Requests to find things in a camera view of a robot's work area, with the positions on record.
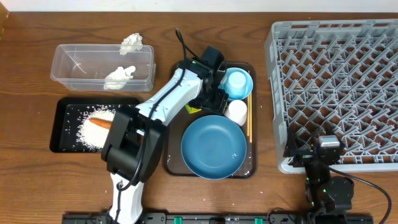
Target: baking tray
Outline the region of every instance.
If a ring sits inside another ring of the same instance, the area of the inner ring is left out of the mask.
[[[232,179],[246,179],[251,177],[257,169],[257,114],[256,114],[256,71],[248,63],[242,62],[226,62],[223,65],[224,68],[238,67],[249,72],[253,79],[253,91],[252,91],[252,142],[248,137],[248,123],[246,122],[242,127],[242,131],[246,137],[248,144],[248,152],[241,168],[236,171],[233,175],[228,178]],[[169,136],[165,143],[165,149],[163,153],[163,166],[165,170],[175,176],[181,177],[197,177],[188,167],[185,165],[181,154],[181,140],[185,130],[188,126],[196,119],[202,116],[216,114],[211,111],[201,110],[199,112],[189,114],[185,108],[182,108],[180,112],[174,117],[170,124]]]
[[[109,110],[117,109],[121,105],[136,106],[136,98],[103,98],[103,97],[65,97],[58,101],[52,128],[50,150],[53,152],[101,152],[100,149],[89,149],[76,142],[81,116],[84,112],[107,106]]]

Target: plastic dish rack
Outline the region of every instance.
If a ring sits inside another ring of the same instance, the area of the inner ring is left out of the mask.
[[[398,170],[398,20],[276,22],[266,43],[279,169],[287,128],[310,147],[331,126],[346,145],[333,168]]]

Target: wooden chopstick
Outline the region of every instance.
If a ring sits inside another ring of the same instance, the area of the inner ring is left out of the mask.
[[[252,129],[252,111],[253,111],[253,105],[252,105],[252,94],[250,93],[250,98],[249,98],[249,105],[250,105],[250,109],[249,109],[249,114],[250,114],[250,120],[249,120],[249,138],[250,138],[250,143],[253,142],[253,129]]]
[[[248,124],[247,136],[248,137],[250,136],[250,107],[251,107],[250,95],[251,95],[251,93],[248,96],[248,121],[247,121],[247,124]]]

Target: white cup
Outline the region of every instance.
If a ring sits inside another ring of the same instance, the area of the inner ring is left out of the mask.
[[[242,126],[248,117],[248,106],[241,100],[233,100],[228,105],[224,115],[239,126]]]
[[[241,98],[246,92],[246,77],[241,72],[231,73],[225,84],[225,92],[232,98]]]

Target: brown tray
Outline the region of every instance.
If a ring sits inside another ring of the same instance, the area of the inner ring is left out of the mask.
[[[251,177],[257,169],[257,116],[256,116],[256,71],[248,63],[242,62],[226,62],[226,68],[238,67],[249,72],[253,79],[253,91],[252,91],[252,138],[248,136],[248,122],[242,127],[242,131],[246,136],[246,142],[248,144],[248,152],[244,159],[243,165],[233,175],[228,178],[233,179],[246,179]],[[180,112],[174,117],[170,124],[169,136],[165,143],[165,149],[163,154],[163,166],[164,169],[171,175],[181,177],[197,177],[188,167],[185,165],[181,154],[181,140],[185,130],[188,126],[194,122],[194,120],[201,118],[202,116],[215,114],[211,111],[201,110],[199,112],[188,114],[185,108],[182,108]]]

